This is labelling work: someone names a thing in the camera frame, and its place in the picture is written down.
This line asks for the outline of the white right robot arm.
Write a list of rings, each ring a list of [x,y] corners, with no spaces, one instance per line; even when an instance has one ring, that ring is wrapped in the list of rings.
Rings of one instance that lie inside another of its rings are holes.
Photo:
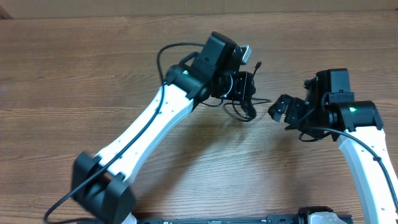
[[[307,142],[332,137],[349,165],[366,223],[397,223],[397,176],[376,105],[355,100],[345,68],[319,71],[303,86],[304,100],[280,95],[268,114],[299,131],[300,141],[304,135]]]

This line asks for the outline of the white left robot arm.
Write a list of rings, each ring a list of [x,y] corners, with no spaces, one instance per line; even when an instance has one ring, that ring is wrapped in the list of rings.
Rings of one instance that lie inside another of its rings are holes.
[[[240,71],[250,46],[212,32],[200,47],[160,75],[159,91],[125,132],[95,156],[82,152],[75,159],[71,194],[94,216],[86,222],[137,222],[131,184],[163,138],[209,97],[237,101],[245,113],[256,114],[254,75]]]

